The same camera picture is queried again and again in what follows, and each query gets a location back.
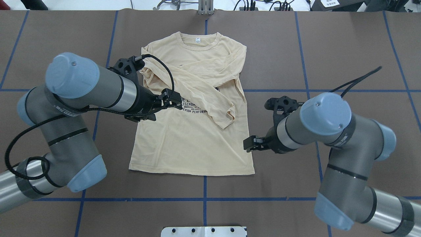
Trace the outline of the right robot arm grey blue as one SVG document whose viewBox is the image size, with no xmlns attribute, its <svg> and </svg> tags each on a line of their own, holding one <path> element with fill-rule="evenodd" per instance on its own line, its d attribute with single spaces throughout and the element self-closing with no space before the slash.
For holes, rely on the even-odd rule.
<svg viewBox="0 0 421 237">
<path fill-rule="evenodd" d="M 387 159 L 397 139 L 392 129 L 354 114 L 342 96 L 321 93 L 305 102 L 288 96 L 268 99 L 274 125 L 264 137 L 243 141 L 247 152 L 295 151 L 313 142 L 330 147 L 317 192 L 315 215 L 331 227 L 350 230 L 361 223 L 394 237 L 419 237 L 420 204 L 367 185 L 376 161 Z"/>
</svg>

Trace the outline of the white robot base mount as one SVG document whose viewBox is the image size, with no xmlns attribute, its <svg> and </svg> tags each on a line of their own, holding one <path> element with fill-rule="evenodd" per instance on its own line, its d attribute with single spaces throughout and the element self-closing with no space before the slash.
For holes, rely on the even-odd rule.
<svg viewBox="0 0 421 237">
<path fill-rule="evenodd" d="M 165 227 L 161 237 L 247 237 L 243 226 L 188 226 Z"/>
</svg>

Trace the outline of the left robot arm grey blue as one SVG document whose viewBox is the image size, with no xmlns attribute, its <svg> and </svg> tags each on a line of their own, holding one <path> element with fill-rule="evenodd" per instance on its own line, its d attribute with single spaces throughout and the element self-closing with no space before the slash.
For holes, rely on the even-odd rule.
<svg viewBox="0 0 421 237">
<path fill-rule="evenodd" d="M 167 71 L 170 85 L 155 94 L 139 84 L 137 72 L 152 58 Z M 81 192 L 107 175 L 102 155 L 94 144 L 82 114 L 103 111 L 133 122 L 156 120 L 167 108 L 182 109 L 173 75 L 156 56 L 145 54 L 119 59 L 104 68 L 94 61 L 65 52 L 47 68 L 45 83 L 29 90 L 17 103 L 17 113 L 29 128 L 8 145 L 1 174 L 1 213 L 67 187 Z M 10 154 L 17 141 L 40 128 L 50 152 L 12 165 Z"/>
</svg>

